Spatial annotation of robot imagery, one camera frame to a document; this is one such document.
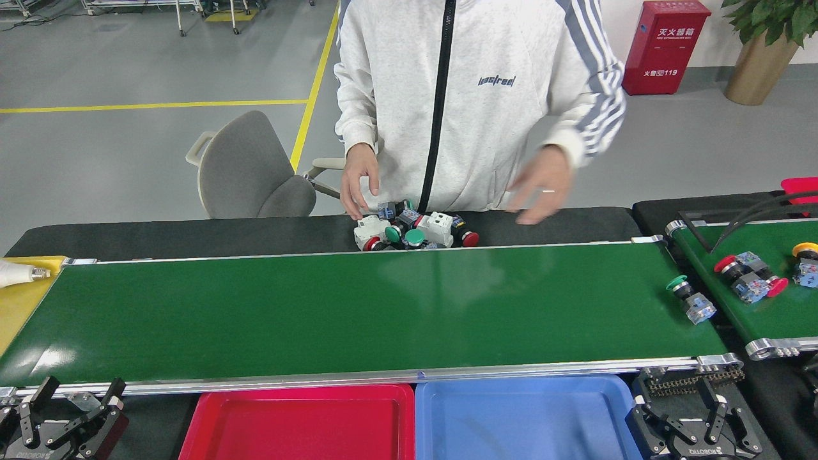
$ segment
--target green push button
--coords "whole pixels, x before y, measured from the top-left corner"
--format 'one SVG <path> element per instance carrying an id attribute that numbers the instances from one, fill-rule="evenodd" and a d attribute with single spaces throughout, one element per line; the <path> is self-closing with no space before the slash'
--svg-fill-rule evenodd
<path id="1" fill-rule="evenodd" d="M 423 240 L 426 239 L 426 235 L 423 234 L 422 230 L 415 228 L 407 232 L 406 239 L 411 246 L 420 246 L 423 244 Z"/>
<path id="2" fill-rule="evenodd" d="M 401 241 L 401 234 L 395 229 L 395 227 L 387 227 L 384 232 L 386 233 L 387 240 L 390 240 L 393 243 Z"/>
<path id="3" fill-rule="evenodd" d="M 687 280 L 687 277 L 686 277 L 685 275 L 679 275 L 679 276 L 677 276 L 677 277 L 673 278 L 673 279 L 672 279 L 672 280 L 671 280 L 671 281 L 670 281 L 670 282 L 667 284 L 667 286 L 665 286 L 665 289 L 667 289 L 668 291 L 670 291 L 670 290 L 671 290 L 671 289 L 673 289 L 674 287 L 679 286 L 680 284 L 682 284 L 682 283 L 683 283 L 685 280 Z"/>

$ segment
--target gold plant pot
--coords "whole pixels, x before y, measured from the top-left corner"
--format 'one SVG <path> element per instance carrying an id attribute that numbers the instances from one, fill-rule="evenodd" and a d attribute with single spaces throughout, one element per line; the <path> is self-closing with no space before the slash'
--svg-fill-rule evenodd
<path id="1" fill-rule="evenodd" d="M 784 34 L 769 47 L 766 32 L 741 48 L 725 96 L 745 106 L 760 106 L 793 59 L 798 45 Z"/>

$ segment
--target blue tray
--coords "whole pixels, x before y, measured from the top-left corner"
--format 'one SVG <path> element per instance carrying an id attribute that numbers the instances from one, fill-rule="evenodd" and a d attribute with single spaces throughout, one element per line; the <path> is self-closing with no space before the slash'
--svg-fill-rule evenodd
<path id="1" fill-rule="evenodd" d="M 419 384 L 417 460 L 641 460 L 615 376 Z"/>

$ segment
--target white jacket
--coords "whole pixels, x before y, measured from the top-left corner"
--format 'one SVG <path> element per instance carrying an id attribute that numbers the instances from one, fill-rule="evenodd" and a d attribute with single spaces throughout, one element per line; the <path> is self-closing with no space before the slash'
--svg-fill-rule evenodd
<path id="1" fill-rule="evenodd" d="M 346 151 L 375 149 L 380 193 L 418 202 L 425 181 L 443 0 L 341 2 L 335 65 Z M 501 208 L 528 132 L 561 114 L 540 145 L 574 168 L 604 151 L 622 123 L 622 62 L 598 0 L 456 0 L 447 90 L 428 210 Z"/>

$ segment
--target wall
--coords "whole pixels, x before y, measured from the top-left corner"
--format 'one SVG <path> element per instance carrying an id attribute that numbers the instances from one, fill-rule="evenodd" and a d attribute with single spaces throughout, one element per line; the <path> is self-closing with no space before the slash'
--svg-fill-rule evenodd
<path id="1" fill-rule="evenodd" d="M 641 0 L 600 0 L 605 31 L 613 52 L 625 61 L 631 49 L 631 41 L 636 32 L 636 22 L 642 9 Z M 739 56 L 741 42 L 739 35 L 733 34 L 730 18 L 723 17 L 729 10 L 721 9 L 721 0 L 700 0 L 713 12 L 696 44 L 690 67 L 711 67 L 734 65 Z M 799 48 L 792 60 L 793 64 L 818 63 L 818 34 L 804 43 L 806 49 Z"/>

